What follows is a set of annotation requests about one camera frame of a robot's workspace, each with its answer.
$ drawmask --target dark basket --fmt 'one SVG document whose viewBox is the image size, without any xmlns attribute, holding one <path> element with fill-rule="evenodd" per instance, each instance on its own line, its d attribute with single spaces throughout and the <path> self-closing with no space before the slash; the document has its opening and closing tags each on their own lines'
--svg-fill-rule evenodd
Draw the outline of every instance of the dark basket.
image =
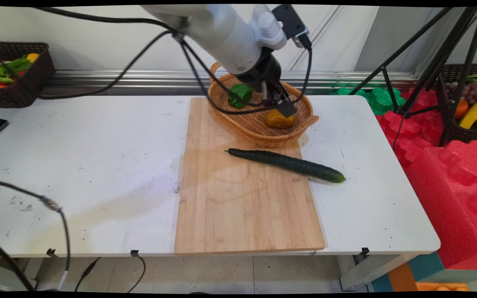
<svg viewBox="0 0 477 298">
<path fill-rule="evenodd" d="M 445 91 L 445 83 L 452 83 L 459 81 L 463 71 L 463 64 L 448 64 L 443 66 L 439 76 L 437 77 L 437 102 L 439 105 L 445 104 L 449 98 Z M 472 64 L 469 75 L 477 74 L 477 64 Z M 450 109 L 441 109 L 441 117 L 448 119 L 448 113 L 452 112 Z M 472 140 L 477 140 L 477 123 L 474 123 L 470 130 L 460 127 L 455 119 L 452 120 L 447 140 L 459 140 L 464 143 L 469 143 Z"/>
<path fill-rule="evenodd" d="M 49 45 L 43 42 L 0 42 L 0 59 L 15 60 L 23 55 L 38 53 L 40 56 L 21 77 L 18 83 L 0 88 L 0 108 L 24 108 L 30 106 L 36 96 L 23 88 L 29 87 L 40 93 L 55 74 L 55 67 L 49 55 Z"/>
</svg>

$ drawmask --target cucumber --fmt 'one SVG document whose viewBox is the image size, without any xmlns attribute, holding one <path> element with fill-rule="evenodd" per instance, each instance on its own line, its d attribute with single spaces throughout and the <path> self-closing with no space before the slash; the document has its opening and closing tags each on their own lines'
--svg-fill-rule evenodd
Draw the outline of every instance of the cucumber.
<svg viewBox="0 0 477 298">
<path fill-rule="evenodd" d="M 247 160 L 271 164 L 286 170 L 290 170 L 299 174 L 316 177 L 332 183 L 342 183 L 345 177 L 339 171 L 322 166 L 306 160 L 291 158 L 286 155 L 261 150 L 240 150 L 230 148 L 227 153 Z"/>
</svg>

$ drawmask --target white table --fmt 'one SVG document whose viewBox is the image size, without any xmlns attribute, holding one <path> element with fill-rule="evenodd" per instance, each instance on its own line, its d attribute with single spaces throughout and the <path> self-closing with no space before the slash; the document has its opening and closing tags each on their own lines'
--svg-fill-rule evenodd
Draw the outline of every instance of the white table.
<svg viewBox="0 0 477 298">
<path fill-rule="evenodd" d="M 340 259 L 342 272 L 350 270 L 341 279 L 347 290 L 439 249 L 366 100 L 309 98 L 320 120 L 299 140 L 303 158 L 340 170 L 347 181 L 310 181 L 325 249 L 267 254 L 350 256 L 368 248 L 373 257 L 353 270 Z M 88 96 L 0 109 L 10 122 L 0 133 L 0 180 L 63 206 L 74 257 L 130 256 L 131 250 L 171 256 L 190 99 Z M 46 257 L 48 249 L 66 256 L 59 215 L 2 187 L 0 246 L 12 257 Z"/>
</svg>

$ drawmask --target yellow bell pepper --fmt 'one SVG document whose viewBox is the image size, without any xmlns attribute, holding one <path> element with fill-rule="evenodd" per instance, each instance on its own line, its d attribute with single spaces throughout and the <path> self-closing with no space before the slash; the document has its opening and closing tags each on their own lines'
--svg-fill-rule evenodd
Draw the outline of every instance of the yellow bell pepper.
<svg viewBox="0 0 477 298">
<path fill-rule="evenodd" d="M 38 55 L 37 53 L 30 53 L 27 55 L 27 59 L 33 63 L 34 61 L 36 61 L 36 59 L 38 59 L 38 57 L 40 57 L 40 55 Z"/>
<path fill-rule="evenodd" d="M 477 102 L 469 109 L 460 121 L 460 126 L 469 130 L 477 119 Z"/>
</svg>

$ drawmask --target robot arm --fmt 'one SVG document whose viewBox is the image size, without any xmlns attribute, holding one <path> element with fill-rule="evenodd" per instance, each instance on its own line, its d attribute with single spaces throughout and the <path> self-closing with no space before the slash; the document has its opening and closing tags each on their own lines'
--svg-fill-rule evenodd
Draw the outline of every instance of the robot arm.
<svg viewBox="0 0 477 298">
<path fill-rule="evenodd" d="M 229 4 L 142 7 L 192 38 L 229 73 L 254 91 L 262 92 L 265 83 L 267 97 L 275 104 L 290 101 L 288 93 L 279 82 L 281 66 L 271 53 L 281 49 L 289 38 L 297 41 L 299 34 L 308 33 L 291 5 L 281 5 L 274 9 L 279 11 L 279 17 L 276 17 L 266 5 L 258 4 L 253 10 L 250 23 L 245 23 Z M 279 20 L 283 22 L 283 28 L 279 25 Z M 303 47 L 300 42 L 296 42 L 296 45 Z M 296 112 L 293 106 L 281 107 L 280 111 L 287 117 Z"/>
</svg>

